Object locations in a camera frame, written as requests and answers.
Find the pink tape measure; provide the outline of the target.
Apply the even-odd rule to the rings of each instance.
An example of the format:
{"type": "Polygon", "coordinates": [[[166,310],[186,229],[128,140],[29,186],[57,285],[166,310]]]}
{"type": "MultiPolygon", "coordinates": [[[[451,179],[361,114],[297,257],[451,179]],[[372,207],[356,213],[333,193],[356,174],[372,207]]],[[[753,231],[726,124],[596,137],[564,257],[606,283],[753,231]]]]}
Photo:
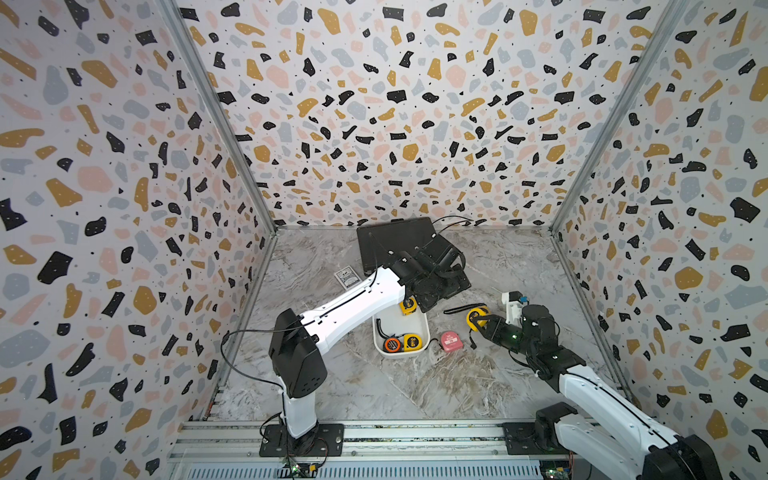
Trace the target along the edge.
{"type": "Polygon", "coordinates": [[[464,348],[464,343],[461,340],[460,336],[454,332],[454,331],[445,331],[438,335],[437,337],[434,337],[429,340],[428,345],[431,343],[437,343],[441,350],[445,353],[451,353],[455,351],[462,350],[464,348]]]}

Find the white plastic storage tray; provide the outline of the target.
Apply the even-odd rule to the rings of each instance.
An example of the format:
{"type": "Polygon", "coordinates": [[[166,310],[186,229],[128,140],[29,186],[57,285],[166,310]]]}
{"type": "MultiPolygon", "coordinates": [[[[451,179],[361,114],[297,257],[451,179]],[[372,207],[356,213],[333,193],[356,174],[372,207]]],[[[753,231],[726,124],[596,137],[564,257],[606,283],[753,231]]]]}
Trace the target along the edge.
{"type": "Polygon", "coordinates": [[[431,338],[427,315],[411,296],[372,317],[373,345],[385,358],[404,359],[425,350],[431,338]]]}

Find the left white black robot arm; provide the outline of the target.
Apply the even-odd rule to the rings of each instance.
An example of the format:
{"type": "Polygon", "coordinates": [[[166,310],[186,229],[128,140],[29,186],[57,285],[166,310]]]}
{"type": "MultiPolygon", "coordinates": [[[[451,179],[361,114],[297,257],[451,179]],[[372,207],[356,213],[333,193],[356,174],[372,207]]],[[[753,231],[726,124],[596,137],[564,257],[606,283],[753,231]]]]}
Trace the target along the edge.
{"type": "Polygon", "coordinates": [[[470,288],[466,257],[434,233],[413,253],[386,249],[373,273],[327,303],[301,314],[287,309],[272,329],[268,355],[282,389],[282,422],[293,440],[317,435],[315,391],[327,378],[324,356],[364,321],[405,300],[426,313],[470,288]]]}

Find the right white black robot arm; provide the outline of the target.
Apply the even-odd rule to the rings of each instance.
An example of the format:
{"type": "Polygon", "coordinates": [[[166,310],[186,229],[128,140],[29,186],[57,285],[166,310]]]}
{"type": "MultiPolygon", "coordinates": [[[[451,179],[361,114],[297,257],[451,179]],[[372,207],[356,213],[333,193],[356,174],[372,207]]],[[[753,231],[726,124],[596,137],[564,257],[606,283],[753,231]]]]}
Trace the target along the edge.
{"type": "Polygon", "coordinates": [[[719,479],[709,444],[682,436],[642,412],[559,342],[559,326],[543,305],[516,300],[508,315],[469,314],[486,340],[527,366],[564,401],[541,409],[534,439],[543,450],[563,448],[610,479],[719,479]]]}

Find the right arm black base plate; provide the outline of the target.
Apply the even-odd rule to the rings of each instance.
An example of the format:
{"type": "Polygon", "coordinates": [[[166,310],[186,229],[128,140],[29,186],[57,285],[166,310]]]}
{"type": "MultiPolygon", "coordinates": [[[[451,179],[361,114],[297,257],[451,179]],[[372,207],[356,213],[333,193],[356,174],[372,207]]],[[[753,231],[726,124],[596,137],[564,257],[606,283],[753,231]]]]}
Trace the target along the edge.
{"type": "Polygon", "coordinates": [[[502,440],[508,455],[566,455],[572,450],[558,440],[555,425],[543,420],[505,422],[502,440]]]}

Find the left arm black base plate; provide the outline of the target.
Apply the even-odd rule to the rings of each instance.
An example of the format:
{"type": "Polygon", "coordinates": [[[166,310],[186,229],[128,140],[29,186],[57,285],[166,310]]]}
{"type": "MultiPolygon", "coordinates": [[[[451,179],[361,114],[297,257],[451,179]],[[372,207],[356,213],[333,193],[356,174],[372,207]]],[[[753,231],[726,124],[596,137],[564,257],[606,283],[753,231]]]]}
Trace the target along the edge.
{"type": "Polygon", "coordinates": [[[259,456],[339,457],[342,454],[345,426],[342,423],[318,423],[306,434],[294,438],[286,426],[268,425],[264,428],[259,456]]]}

